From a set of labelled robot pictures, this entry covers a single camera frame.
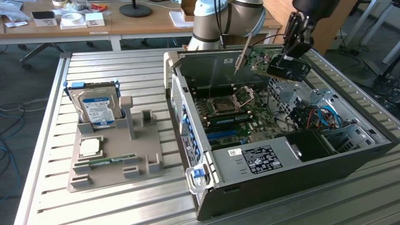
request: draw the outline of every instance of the paper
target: paper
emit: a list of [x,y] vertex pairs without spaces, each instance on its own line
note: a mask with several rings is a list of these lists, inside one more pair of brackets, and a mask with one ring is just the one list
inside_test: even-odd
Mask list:
[[28,23],[25,21],[22,21],[22,22],[6,22],[4,24],[6,27],[18,27],[18,26],[26,25]]
[[193,27],[194,22],[185,22],[180,12],[169,12],[169,17],[173,22],[173,26],[177,28]]

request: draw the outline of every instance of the barcode sticker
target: barcode sticker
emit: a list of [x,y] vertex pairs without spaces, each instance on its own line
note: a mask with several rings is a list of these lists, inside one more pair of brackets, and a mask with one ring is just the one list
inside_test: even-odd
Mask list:
[[108,31],[90,31],[89,34],[108,34]]
[[229,153],[229,156],[237,156],[237,155],[241,155],[241,149],[232,149],[232,150],[228,150],[228,153]]

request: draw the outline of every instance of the white label sticker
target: white label sticker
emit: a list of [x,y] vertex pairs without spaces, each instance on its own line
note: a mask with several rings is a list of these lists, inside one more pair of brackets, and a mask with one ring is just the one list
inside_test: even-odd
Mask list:
[[108,31],[92,31],[89,34],[108,34]]
[[232,62],[233,62],[233,59],[224,59],[224,64],[232,63]]
[[109,127],[109,124],[114,121],[112,109],[108,108],[109,103],[108,97],[86,98],[82,100],[89,121],[93,125],[101,126],[101,128]]
[[217,121],[216,124],[230,123],[230,122],[233,122],[233,119]]
[[22,22],[6,22],[5,23],[5,26],[6,27],[18,27],[18,26],[22,26],[22,25],[26,25],[28,23],[25,21]]
[[229,153],[229,156],[237,156],[237,155],[241,155],[241,149],[232,149],[232,150],[228,150],[228,153]]

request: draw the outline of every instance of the cardboard box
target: cardboard box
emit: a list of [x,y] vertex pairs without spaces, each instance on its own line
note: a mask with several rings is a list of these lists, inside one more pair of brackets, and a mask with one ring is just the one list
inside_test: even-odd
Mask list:
[[85,21],[86,21],[88,27],[105,26],[104,19],[102,19],[102,13],[86,13]]
[[180,12],[184,22],[194,21],[194,5],[196,0],[181,0]]

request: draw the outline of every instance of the metal frame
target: metal frame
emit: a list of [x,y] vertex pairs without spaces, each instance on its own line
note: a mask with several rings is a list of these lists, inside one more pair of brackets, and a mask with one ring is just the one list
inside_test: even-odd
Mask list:
[[377,32],[377,30],[382,24],[382,22],[385,22],[385,19],[386,19],[388,15],[390,14],[393,8],[394,8],[394,6],[390,4],[389,7],[386,8],[386,10],[384,11],[382,15],[380,16],[378,20],[376,21],[372,29],[366,33],[366,35],[361,41],[362,45],[366,45],[366,43],[369,42],[370,38],[373,37],[374,33]]
[[61,84],[66,77],[69,61],[70,59],[60,59],[58,61],[54,81],[52,83],[49,100],[45,108],[45,113],[42,116],[42,123],[40,127],[40,133],[37,137],[32,162],[29,166],[29,172],[28,172],[25,186],[24,186],[22,195],[20,199],[14,224],[25,224],[28,222],[33,196],[36,193],[36,184],[37,184],[40,168],[42,163],[42,155],[45,151],[46,140],[50,133],[50,125],[53,123],[53,120],[56,119],[54,115],[57,114],[58,111],[56,109],[56,106],[60,105],[60,95],[62,92]]
[[[277,34],[278,28],[262,29],[260,34],[266,36]],[[106,34],[106,35],[92,35],[92,36],[70,36],[70,37],[34,37],[34,38],[0,38],[0,45],[10,44],[34,44],[34,43],[57,43],[57,42],[74,42],[74,41],[110,41],[113,51],[121,51],[120,40],[134,39],[134,38],[174,38],[174,37],[189,37],[192,32],[172,32],[172,33],[153,33],[153,34]],[[273,43],[273,38],[264,41],[265,44]]]
[[400,41],[397,42],[394,48],[392,49],[392,51],[389,52],[389,54],[386,55],[386,57],[382,59],[381,62],[384,64],[389,64],[393,61],[396,55],[398,55],[398,53],[400,53]]
[[362,23],[365,22],[366,17],[369,16],[369,14],[370,14],[370,12],[372,12],[376,4],[377,3],[384,3],[384,2],[392,2],[392,1],[390,0],[370,0],[370,3],[368,5],[368,7],[366,7],[366,9],[365,9],[365,11],[364,11],[360,19],[358,19],[356,25],[353,26],[353,28],[350,29],[350,32],[349,32],[348,36],[345,37],[344,43],[345,43],[346,46],[350,45],[352,39],[353,39],[353,37],[354,37],[354,35],[356,35],[356,33],[357,33],[357,31],[358,31]]

